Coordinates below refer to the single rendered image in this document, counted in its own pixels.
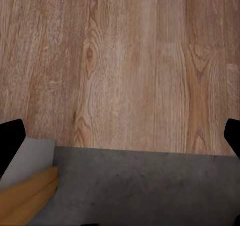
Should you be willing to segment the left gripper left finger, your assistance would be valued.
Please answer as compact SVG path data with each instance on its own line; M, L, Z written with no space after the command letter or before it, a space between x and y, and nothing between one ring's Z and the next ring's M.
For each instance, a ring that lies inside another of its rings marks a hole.
M0 179L26 139L22 119L0 124Z

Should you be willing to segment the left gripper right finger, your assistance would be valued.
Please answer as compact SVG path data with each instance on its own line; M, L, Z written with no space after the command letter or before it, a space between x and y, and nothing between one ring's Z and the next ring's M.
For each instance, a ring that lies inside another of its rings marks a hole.
M224 137L240 159L240 121L228 119Z

